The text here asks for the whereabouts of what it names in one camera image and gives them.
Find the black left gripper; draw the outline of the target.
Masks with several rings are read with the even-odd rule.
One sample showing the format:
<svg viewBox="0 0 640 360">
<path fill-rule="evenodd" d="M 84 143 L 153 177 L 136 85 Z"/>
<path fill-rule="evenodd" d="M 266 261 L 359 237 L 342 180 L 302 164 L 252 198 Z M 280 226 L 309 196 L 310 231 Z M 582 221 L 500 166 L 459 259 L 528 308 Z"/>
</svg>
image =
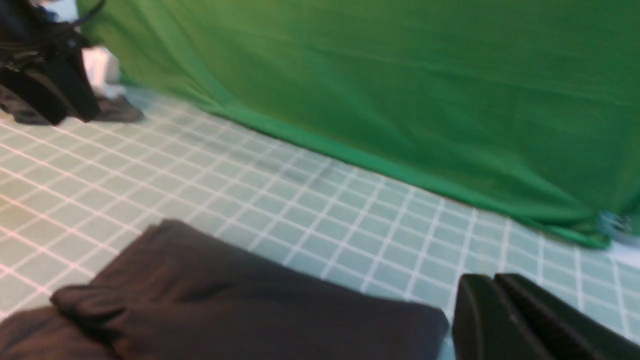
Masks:
<svg viewBox="0 0 640 360">
<path fill-rule="evenodd" d="M 59 21 L 32 0 L 1 2 L 1 110 L 21 125 L 56 126 L 69 116 L 87 123 L 101 114 L 84 67 L 85 14 Z M 44 64 L 52 91 L 22 73 Z"/>
</svg>

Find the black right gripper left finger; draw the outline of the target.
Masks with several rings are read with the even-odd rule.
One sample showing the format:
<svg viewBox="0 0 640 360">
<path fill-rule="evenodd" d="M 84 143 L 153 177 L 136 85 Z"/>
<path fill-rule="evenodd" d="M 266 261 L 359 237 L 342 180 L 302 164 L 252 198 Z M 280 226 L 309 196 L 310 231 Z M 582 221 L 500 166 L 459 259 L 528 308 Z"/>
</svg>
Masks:
<svg viewBox="0 0 640 360">
<path fill-rule="evenodd" d="M 458 282 L 452 322 L 457 360 L 553 360 L 507 294 L 486 275 Z"/>
</svg>

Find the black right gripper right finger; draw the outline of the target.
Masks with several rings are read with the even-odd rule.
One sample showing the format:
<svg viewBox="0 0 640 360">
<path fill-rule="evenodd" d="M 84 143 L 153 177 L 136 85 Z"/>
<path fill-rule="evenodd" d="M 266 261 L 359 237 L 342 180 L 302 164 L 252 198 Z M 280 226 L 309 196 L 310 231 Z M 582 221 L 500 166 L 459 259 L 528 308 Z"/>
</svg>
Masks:
<svg viewBox="0 0 640 360">
<path fill-rule="evenodd" d="M 638 360 L 640 348 L 617 332 L 516 273 L 498 273 L 531 331 L 556 360 Z"/>
</svg>

